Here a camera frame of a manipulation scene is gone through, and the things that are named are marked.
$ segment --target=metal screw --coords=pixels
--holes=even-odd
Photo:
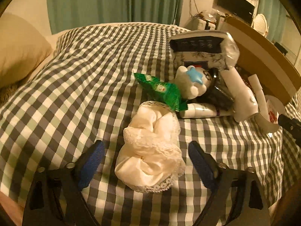
[[[222,168],[222,169],[226,169],[227,168],[227,165],[223,162],[220,162],[219,163],[219,167]]]
[[[66,167],[67,167],[68,169],[72,169],[73,167],[75,167],[75,163],[74,163],[74,162],[69,162],[69,163],[66,165]]]
[[[255,173],[256,172],[255,168],[253,168],[253,167],[248,167],[246,170],[250,173]]]
[[[43,172],[43,171],[45,171],[45,167],[39,167],[39,168],[38,168],[38,172],[39,172],[39,173],[41,173],[41,172]]]

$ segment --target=gingham bedsheet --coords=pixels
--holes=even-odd
[[[77,28],[60,37],[54,59],[0,109],[0,191],[24,205],[38,166],[62,167],[100,139],[105,159],[82,192],[100,223],[192,225],[210,195],[188,157],[187,144],[197,140],[230,168],[254,167],[268,204],[277,201],[300,178],[300,149],[282,128],[271,138],[261,134],[253,119],[239,124],[232,117],[179,120],[186,171],[168,191],[137,193],[116,177],[122,131],[139,105],[150,100],[133,73],[172,80],[167,39],[183,31],[127,24]],[[297,108],[294,97],[287,115],[300,120]]]

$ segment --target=box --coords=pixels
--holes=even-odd
[[[237,65],[257,74],[264,94],[288,104],[301,86],[300,74],[288,59],[268,39],[234,17],[226,17],[220,30],[229,32],[239,48]]]

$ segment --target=television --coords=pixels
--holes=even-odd
[[[255,7],[247,0],[217,0],[217,5],[251,25]]]

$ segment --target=blue padding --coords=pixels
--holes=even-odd
[[[94,152],[90,155],[87,159],[87,162],[83,165],[82,169],[80,170],[80,177],[78,182],[79,190],[86,188],[89,186],[103,156],[104,156],[104,144],[102,141],[96,141],[96,148]]]
[[[203,182],[203,185],[208,189],[214,189],[216,186],[216,180],[213,177],[213,172],[192,142],[188,145],[188,155],[201,181]]]

